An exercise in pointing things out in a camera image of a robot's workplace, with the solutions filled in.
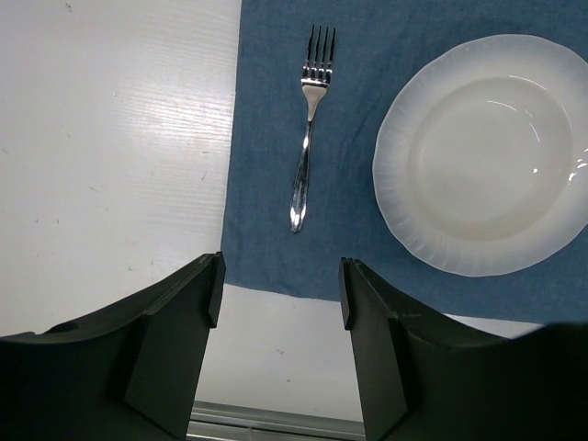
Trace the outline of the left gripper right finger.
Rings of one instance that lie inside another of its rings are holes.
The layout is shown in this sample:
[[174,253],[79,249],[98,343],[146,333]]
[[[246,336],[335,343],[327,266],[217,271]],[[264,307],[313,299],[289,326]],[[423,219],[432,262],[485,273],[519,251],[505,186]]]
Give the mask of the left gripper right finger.
[[364,263],[340,264],[369,440],[584,440],[587,327],[514,339],[470,327],[401,292]]

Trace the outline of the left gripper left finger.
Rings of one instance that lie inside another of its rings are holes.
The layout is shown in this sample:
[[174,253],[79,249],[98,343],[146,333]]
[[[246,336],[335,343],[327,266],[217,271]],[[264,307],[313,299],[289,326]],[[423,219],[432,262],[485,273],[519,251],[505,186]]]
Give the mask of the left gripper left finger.
[[42,334],[1,340],[4,440],[183,440],[225,263],[169,277]]

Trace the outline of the blue cloth placemat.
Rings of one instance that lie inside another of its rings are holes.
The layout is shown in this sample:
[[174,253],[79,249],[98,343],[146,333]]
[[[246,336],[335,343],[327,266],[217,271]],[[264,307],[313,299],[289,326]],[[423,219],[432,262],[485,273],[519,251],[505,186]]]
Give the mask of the blue cloth placemat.
[[[310,34],[336,30],[334,80],[311,145],[309,211],[288,227],[303,140],[300,90]],[[468,278],[433,269],[391,235],[371,168],[392,99],[422,66],[460,43],[531,34],[587,53],[584,1],[245,1],[221,250],[229,284],[338,300],[353,257],[434,309],[520,322],[587,318],[587,236],[528,269]]]

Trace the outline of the white ceramic plate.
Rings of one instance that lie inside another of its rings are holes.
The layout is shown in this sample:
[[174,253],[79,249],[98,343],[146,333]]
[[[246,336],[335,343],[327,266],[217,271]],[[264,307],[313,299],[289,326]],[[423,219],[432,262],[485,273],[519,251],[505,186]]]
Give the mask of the white ceramic plate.
[[532,35],[462,43],[396,95],[372,165],[414,257],[465,277],[528,268],[587,224],[587,63]]

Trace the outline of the silver fork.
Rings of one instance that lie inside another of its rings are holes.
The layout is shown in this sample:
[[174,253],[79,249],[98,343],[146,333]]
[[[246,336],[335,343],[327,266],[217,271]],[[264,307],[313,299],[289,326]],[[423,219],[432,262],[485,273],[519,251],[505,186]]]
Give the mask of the silver fork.
[[307,102],[307,118],[288,212],[292,233],[301,231],[307,212],[313,125],[319,103],[332,82],[335,40],[336,28],[312,25],[300,79]]

